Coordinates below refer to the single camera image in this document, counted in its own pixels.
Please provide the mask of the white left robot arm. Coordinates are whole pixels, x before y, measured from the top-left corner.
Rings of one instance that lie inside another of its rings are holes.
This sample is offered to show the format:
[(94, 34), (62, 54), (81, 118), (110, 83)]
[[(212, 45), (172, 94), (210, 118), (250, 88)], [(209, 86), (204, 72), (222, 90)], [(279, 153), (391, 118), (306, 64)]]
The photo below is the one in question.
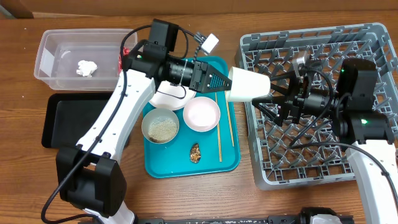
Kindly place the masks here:
[(54, 197), (81, 210), (94, 223), (134, 223), (124, 198), (127, 182), (120, 168), (127, 139), (159, 85), (168, 81), (199, 93), (230, 90), (231, 80), (207, 62), (174, 57), (182, 28), (155, 19), (149, 37), (128, 54), (121, 52), (116, 87), (92, 127), (74, 145), (59, 149), (55, 158), (58, 187)]

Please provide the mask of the red snack wrapper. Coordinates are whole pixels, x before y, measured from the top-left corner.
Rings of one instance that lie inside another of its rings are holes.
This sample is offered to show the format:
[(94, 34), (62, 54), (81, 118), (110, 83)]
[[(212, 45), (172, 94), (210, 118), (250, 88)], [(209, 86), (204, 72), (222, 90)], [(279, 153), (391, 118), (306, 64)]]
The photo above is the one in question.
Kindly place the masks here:
[(127, 47), (123, 47), (123, 55), (118, 56), (118, 74), (120, 74), (123, 70), (123, 57), (127, 56), (130, 52), (130, 49)]

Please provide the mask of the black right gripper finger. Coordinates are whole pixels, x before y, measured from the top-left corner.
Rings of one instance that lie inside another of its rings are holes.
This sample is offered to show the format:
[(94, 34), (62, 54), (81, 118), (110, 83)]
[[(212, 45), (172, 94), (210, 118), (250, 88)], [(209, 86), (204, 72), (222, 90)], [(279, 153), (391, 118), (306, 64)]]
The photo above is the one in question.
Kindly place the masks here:
[(299, 77), (294, 71), (270, 77), (272, 96), (295, 96), (299, 93)]
[[(272, 110), (266, 107), (267, 103), (279, 106), (278, 112), (274, 113)], [(290, 119), (293, 123), (295, 123), (295, 115), (289, 118), (290, 111), (294, 105), (287, 96), (257, 97), (252, 99), (251, 104), (278, 126), (282, 126), (284, 121)]]

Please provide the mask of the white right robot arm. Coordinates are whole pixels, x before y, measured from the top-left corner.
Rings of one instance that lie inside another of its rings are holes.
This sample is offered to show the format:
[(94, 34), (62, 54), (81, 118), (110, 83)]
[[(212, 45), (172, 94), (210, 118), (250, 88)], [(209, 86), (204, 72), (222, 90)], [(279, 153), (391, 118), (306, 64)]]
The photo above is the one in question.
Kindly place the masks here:
[(373, 110), (378, 72), (376, 64), (362, 58), (346, 58), (336, 87), (322, 72), (319, 60), (310, 60), (296, 71), (270, 78), (278, 96), (260, 96), (252, 105), (281, 126), (285, 120), (299, 123), (302, 116), (331, 120), (337, 142), (345, 151), (358, 184), (368, 223), (397, 223), (397, 162), (394, 134), (386, 115)]

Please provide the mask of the grey-green bowl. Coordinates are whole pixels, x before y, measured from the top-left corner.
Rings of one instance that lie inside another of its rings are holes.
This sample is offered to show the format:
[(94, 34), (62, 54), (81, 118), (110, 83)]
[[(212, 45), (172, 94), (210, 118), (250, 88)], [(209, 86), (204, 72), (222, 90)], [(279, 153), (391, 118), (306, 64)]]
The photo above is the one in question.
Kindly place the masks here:
[(144, 116), (144, 118), (143, 118), (143, 120), (142, 120), (142, 124), (141, 124), (142, 133), (143, 133), (144, 137), (145, 137), (148, 141), (152, 142), (152, 141), (149, 139), (149, 135), (148, 135), (148, 130), (149, 130), (149, 125), (150, 125), (150, 123), (151, 123), (153, 120), (165, 119), (165, 118), (170, 118), (170, 119), (172, 119), (172, 120), (177, 124), (178, 131), (179, 131), (179, 120), (178, 120), (178, 118), (177, 118), (177, 115), (176, 115), (173, 111), (170, 111), (170, 110), (167, 110), (167, 109), (164, 109), (164, 108), (156, 108), (156, 109), (151, 110), (150, 112), (148, 112), (148, 113)]

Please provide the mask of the white cup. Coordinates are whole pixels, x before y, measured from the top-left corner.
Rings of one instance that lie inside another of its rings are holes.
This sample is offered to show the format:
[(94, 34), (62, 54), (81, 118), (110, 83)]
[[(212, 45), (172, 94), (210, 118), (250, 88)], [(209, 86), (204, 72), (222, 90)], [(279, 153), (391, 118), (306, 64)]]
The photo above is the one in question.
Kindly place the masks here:
[(250, 102), (254, 98), (267, 96), (271, 90), (270, 78), (260, 73), (231, 67), (228, 78), (232, 81), (231, 89), (225, 91), (228, 102)]

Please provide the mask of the white tissue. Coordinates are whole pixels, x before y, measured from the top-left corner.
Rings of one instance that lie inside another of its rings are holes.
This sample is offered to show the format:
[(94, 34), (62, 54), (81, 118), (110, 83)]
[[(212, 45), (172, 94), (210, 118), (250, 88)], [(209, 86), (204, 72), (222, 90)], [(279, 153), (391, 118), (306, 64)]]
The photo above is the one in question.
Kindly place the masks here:
[(92, 61), (80, 60), (76, 74), (82, 77), (92, 77), (92, 74), (98, 69), (97, 64)]

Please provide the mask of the pink shallow bowl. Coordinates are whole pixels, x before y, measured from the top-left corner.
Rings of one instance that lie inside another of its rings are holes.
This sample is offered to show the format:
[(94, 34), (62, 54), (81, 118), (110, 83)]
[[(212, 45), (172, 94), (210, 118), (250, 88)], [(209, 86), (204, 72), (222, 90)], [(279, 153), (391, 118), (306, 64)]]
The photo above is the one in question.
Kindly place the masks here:
[(218, 104), (211, 98), (199, 96), (191, 99), (183, 109), (185, 124), (196, 132), (207, 132), (215, 128), (221, 118)]

